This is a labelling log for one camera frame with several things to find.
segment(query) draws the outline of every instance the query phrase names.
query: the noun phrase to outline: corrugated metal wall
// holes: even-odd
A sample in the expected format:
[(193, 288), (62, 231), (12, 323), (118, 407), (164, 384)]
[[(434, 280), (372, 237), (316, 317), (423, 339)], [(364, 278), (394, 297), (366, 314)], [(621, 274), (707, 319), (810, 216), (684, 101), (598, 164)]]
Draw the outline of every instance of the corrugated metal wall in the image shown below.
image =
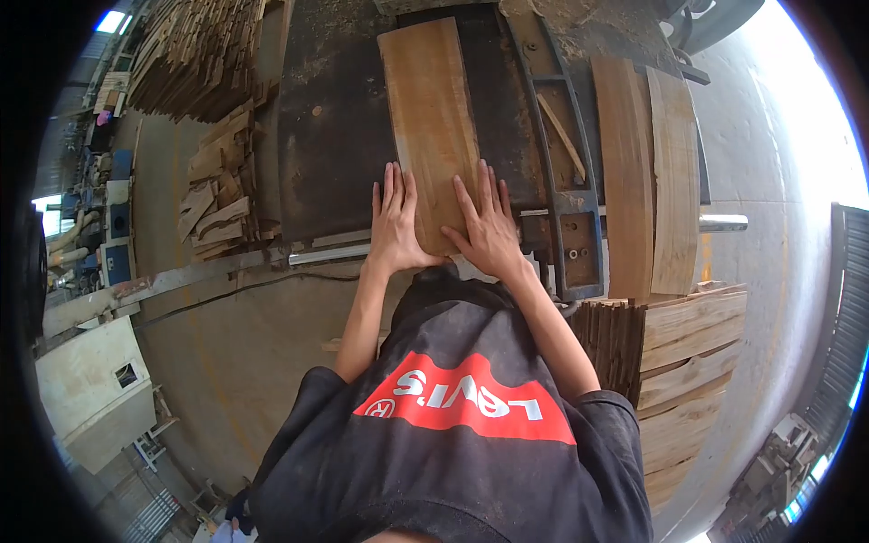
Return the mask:
[(804, 418), (816, 432), (823, 448), (838, 442), (843, 420), (851, 415), (848, 402), (857, 386), (866, 345), (869, 341), (869, 211), (833, 206), (833, 239), (844, 237), (841, 269), (831, 269), (835, 281), (841, 277), (839, 312), (826, 352), (826, 363)]

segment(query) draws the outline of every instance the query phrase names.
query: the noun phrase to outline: stack of wood planks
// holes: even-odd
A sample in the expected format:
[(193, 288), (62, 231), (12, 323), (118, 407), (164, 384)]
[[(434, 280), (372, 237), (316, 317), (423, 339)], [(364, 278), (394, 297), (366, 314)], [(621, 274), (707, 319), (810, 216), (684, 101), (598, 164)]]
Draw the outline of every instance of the stack of wood planks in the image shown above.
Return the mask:
[(625, 395), (637, 410), (653, 514), (700, 453), (742, 349), (746, 286), (715, 283), (639, 307), (586, 301), (571, 321), (601, 387)]
[(640, 446), (652, 514), (691, 470), (742, 350), (746, 285), (648, 306), (640, 362)]
[(607, 203), (609, 297), (687, 295), (700, 235), (700, 159), (679, 77), (592, 57)]
[(129, 104), (144, 113), (214, 123), (268, 85), (255, 54), (267, 0), (158, 0), (130, 80)]
[(189, 192), (178, 209), (178, 235), (193, 245), (194, 261), (247, 249), (249, 243), (272, 240), (280, 226), (261, 222), (254, 196), (256, 172), (253, 102), (215, 124), (190, 159)]
[(625, 396), (636, 406), (640, 397), (640, 356), (646, 308), (627, 301), (584, 301), (571, 328), (594, 366), (601, 388)]

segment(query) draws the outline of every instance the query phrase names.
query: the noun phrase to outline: table saw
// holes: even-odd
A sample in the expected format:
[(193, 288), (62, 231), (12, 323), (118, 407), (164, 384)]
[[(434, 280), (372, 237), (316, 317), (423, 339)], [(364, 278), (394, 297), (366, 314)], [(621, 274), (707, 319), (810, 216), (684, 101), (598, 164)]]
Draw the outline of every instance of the table saw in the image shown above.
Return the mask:
[[(525, 0), (467, 3), (395, 17), (379, 11), (383, 4), (396, 3), (295, 2), (278, 98), (284, 241), (310, 247), (315, 238), (369, 227), (371, 182), (395, 157), (376, 37), (455, 17), (480, 154), (507, 181), (523, 250), (554, 265), (552, 287), (562, 300), (603, 295), (599, 206), (606, 199), (588, 58), (621, 56), (680, 76), (685, 64), (660, 31), (662, 14), (638, 0), (537, 2), (539, 11)], [(585, 180), (572, 173), (563, 147), (547, 145), (537, 93), (586, 164)], [(708, 203), (700, 160), (700, 199)]]

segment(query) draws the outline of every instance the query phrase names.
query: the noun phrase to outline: red logo patch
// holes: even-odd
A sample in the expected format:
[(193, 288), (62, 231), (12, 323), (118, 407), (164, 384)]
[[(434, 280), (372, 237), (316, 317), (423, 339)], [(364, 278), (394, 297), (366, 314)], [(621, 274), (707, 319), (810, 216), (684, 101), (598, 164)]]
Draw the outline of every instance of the red logo patch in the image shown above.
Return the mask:
[(505, 387), (480, 354), (456, 369), (440, 369), (425, 354), (410, 353), (353, 414), (398, 417), (433, 430), (463, 424), (483, 437), (576, 445), (564, 413), (539, 382)]

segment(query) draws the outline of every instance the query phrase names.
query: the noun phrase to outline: workshop floor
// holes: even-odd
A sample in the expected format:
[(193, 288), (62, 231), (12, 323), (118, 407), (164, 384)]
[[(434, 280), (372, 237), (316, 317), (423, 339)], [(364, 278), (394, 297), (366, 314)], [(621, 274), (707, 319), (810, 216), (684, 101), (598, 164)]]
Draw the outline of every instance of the workshop floor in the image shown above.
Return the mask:
[[(732, 482), (793, 401), (826, 289), (829, 203), (835, 195), (818, 190), (821, 178), (806, 173), (787, 104), (767, 79), (765, 70), (774, 67), (755, 55), (749, 25), (694, 58), (713, 79), (708, 87), (692, 84), (712, 184), (707, 212), (741, 213), (750, 222), (745, 233), (703, 236), (697, 278), (706, 270), (714, 279), (747, 282), (750, 296), (744, 355), (716, 428), (654, 520), (656, 539), (674, 543), (714, 520)], [(117, 147), (132, 148), (140, 119), (133, 221), (137, 272), (147, 275), (189, 263), (189, 245), (179, 243), (176, 232), (177, 203), (186, 191), (187, 161), (207, 125), (129, 111)], [(264, 149), (258, 162), (273, 155), (274, 148)], [(274, 180), (259, 190), (258, 201), (277, 202)], [(320, 271), (349, 275), (357, 269)], [(167, 293), (143, 303), (138, 320), (274, 277), (268, 270), (244, 272)], [(402, 275), (390, 283), (384, 322), (408, 281)], [(191, 479), (201, 484), (211, 478), (230, 493), (242, 487), (243, 476), (253, 479), (302, 376), (333, 362), (334, 354), (323, 352), (321, 343), (340, 337), (354, 292), (354, 283), (289, 279), (137, 334), (152, 379), (163, 384), (181, 417), (161, 437)]]

